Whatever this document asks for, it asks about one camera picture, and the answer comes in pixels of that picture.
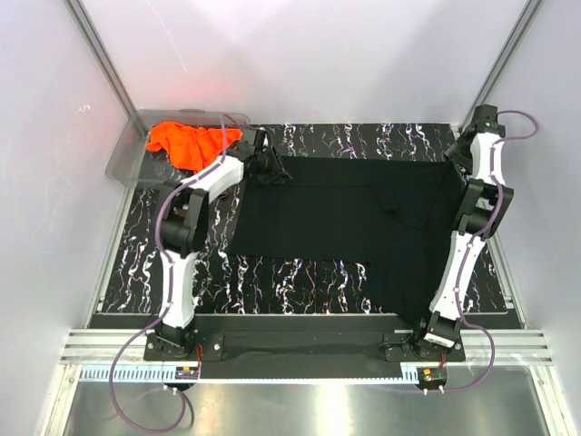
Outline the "black t shirt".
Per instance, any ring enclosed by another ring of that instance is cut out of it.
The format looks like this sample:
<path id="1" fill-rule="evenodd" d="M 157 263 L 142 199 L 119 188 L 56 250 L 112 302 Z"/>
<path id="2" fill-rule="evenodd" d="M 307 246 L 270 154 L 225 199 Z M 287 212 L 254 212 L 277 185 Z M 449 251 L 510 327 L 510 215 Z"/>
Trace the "black t shirt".
<path id="1" fill-rule="evenodd" d="M 248 179 L 229 252 L 363 263 L 364 294 L 409 323 L 428 315 L 464 191 L 452 163 L 292 157 Z"/>

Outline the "clear plastic bin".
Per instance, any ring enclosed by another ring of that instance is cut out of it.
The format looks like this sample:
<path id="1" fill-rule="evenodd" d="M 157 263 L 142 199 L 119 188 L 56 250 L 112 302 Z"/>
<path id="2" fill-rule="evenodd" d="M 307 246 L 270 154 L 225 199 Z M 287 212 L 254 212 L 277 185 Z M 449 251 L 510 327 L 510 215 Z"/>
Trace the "clear plastic bin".
<path id="1" fill-rule="evenodd" d="M 251 119 L 245 114 L 208 112 L 198 109 L 153 110 L 142 109 L 127 121 L 107 164 L 108 178 L 128 188 L 155 189 L 168 181 L 180 181 L 192 175 L 172 166 L 165 150 L 149 152 L 146 144 L 151 130 L 163 122 L 176 122 L 192 127 L 218 128 L 221 118 L 227 127 L 246 127 Z"/>

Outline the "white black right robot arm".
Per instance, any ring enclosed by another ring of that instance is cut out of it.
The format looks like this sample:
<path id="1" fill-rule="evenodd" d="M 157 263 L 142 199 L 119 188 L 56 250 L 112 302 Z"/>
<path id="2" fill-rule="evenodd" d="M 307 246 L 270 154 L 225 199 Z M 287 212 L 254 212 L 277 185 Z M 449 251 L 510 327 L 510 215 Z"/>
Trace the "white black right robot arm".
<path id="1" fill-rule="evenodd" d="M 502 147 L 506 127 L 500 110 L 481 104 L 471 122 L 445 152 L 463 167 L 468 183 L 452 224 L 450 250 L 439 287 L 410 341 L 410 350 L 421 360 L 438 361 L 460 347 L 463 302 L 476 261 L 501 223 L 514 198 L 502 172 Z"/>

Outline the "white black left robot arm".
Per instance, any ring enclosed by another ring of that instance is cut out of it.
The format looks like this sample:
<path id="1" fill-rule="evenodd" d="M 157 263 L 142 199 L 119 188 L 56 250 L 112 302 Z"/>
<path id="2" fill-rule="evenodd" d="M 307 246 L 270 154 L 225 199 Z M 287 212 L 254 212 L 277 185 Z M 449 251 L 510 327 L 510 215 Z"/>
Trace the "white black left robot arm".
<path id="1" fill-rule="evenodd" d="M 192 279 L 208 234 L 211 203 L 248 177 L 262 184 L 290 178 L 265 129 L 241 132 L 241 139 L 220 151 L 207 168 L 179 182 L 168 181 L 160 190 L 154 240 L 162 259 L 162 306 L 150 328 L 178 360 L 196 349 Z"/>

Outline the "orange t shirt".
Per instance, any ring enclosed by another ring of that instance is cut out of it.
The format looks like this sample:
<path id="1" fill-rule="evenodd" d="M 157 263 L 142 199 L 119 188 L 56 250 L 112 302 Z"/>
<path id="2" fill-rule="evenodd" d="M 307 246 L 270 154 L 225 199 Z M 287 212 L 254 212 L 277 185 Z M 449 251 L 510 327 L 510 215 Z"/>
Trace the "orange t shirt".
<path id="1" fill-rule="evenodd" d="M 198 173 L 222 154 L 224 145 L 242 139 L 242 129 L 193 127 L 176 122 L 157 124 L 150 132 L 145 148 L 152 154 L 166 152 L 171 165 L 179 170 Z"/>

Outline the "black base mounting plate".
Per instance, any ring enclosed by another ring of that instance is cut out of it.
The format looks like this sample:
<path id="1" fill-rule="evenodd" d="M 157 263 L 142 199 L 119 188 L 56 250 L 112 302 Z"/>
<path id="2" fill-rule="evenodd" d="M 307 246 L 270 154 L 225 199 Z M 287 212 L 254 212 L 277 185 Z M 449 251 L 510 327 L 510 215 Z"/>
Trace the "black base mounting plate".
<path id="1" fill-rule="evenodd" d="M 320 382 L 401 376 L 388 362 L 390 343 L 412 328 L 396 315 L 198 315 L 187 335 L 200 354 L 172 347 L 148 334 L 148 361 L 201 365 L 204 381 Z"/>

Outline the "right black connector box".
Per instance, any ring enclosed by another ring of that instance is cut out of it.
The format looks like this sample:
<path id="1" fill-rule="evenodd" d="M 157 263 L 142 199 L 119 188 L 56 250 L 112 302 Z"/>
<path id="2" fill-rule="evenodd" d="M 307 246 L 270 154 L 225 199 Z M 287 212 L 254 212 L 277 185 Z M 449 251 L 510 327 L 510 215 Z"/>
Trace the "right black connector box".
<path id="1" fill-rule="evenodd" d="M 445 392 L 448 370 L 445 367 L 423 368 L 418 370 L 418 388 L 427 395 L 430 391 Z"/>

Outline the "right aluminium frame post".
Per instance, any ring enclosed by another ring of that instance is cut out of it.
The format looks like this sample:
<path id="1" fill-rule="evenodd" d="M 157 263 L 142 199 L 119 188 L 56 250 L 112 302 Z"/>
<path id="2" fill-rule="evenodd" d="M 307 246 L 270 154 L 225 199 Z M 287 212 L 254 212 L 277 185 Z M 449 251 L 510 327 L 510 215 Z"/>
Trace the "right aluminium frame post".
<path id="1" fill-rule="evenodd" d="M 494 63 L 487 73 L 483 84 L 480 86 L 475 99 L 469 107 L 466 116 L 458 125 L 459 133 L 462 133 L 468 126 L 468 123 L 471 121 L 476 107 L 487 102 L 492 91 L 496 87 L 512 57 L 524 40 L 528 29 L 534 23 L 545 2 L 545 0 L 527 0 L 525 2 L 525 5 L 522 8 L 516 22 L 508 33 L 505 43 L 502 45 Z"/>

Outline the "aluminium frame post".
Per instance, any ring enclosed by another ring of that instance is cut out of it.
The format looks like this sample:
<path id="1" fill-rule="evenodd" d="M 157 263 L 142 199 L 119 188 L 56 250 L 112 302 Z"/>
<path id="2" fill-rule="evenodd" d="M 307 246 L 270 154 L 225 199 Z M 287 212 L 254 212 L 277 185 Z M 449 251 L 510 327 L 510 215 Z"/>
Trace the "aluminium frame post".
<path id="1" fill-rule="evenodd" d="M 123 80 L 117 72 L 113 61 L 108 54 L 101 36 L 89 16 L 84 3 L 80 0 L 64 0 L 71 17 L 76 23 L 81 35 L 92 52 L 95 61 L 99 65 L 107 83 L 110 85 L 117 101 L 125 114 L 130 117 L 136 112 L 136 107 L 130 97 Z"/>
<path id="2" fill-rule="evenodd" d="M 480 86 L 475 99 L 469 107 L 466 116 L 458 125 L 459 133 L 462 133 L 468 126 L 468 123 L 471 121 L 476 107 L 487 102 L 492 91 L 496 87 L 512 57 L 524 40 L 528 29 L 534 23 L 545 2 L 545 0 L 527 0 L 525 2 L 525 5 L 522 8 L 516 22 L 508 33 L 505 43 L 502 45 L 494 63 L 487 73 L 483 84 Z"/>

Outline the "aluminium front rail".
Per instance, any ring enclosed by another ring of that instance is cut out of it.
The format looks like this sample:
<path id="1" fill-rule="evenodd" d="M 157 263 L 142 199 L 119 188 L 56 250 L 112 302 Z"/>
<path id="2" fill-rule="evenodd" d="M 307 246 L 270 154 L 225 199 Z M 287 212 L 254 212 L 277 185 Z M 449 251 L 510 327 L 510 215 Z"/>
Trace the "aluminium front rail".
<path id="1" fill-rule="evenodd" d="M 72 330 L 66 340 L 61 364 L 106 364 L 116 355 L 121 362 L 141 362 L 147 351 L 155 346 L 144 333 L 132 340 L 129 330 Z M 216 362 L 228 353 L 244 352 L 304 352 L 308 355 L 332 352 L 372 351 L 381 354 L 397 353 L 395 338 L 388 339 L 379 332 L 332 331 L 227 331 L 201 332 L 202 359 Z M 489 334 L 468 330 L 461 334 L 460 345 L 452 348 L 448 362 L 467 362 L 485 365 L 491 356 L 498 365 L 537 365 L 551 363 L 550 353 L 540 331 L 493 330 Z"/>

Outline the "left aluminium frame post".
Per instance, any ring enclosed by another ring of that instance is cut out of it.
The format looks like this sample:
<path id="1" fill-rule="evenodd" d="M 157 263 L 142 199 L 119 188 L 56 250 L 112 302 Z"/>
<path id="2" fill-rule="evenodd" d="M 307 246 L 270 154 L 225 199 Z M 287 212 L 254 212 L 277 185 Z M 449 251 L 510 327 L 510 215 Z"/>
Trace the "left aluminium frame post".
<path id="1" fill-rule="evenodd" d="M 136 112 L 136 107 L 130 97 L 123 80 L 117 72 L 113 61 L 108 54 L 101 36 L 89 16 L 84 3 L 80 0 L 64 0 L 71 17 L 76 23 L 81 35 L 92 52 L 95 61 L 99 65 L 107 83 L 110 85 L 117 101 L 125 114 L 130 117 Z"/>

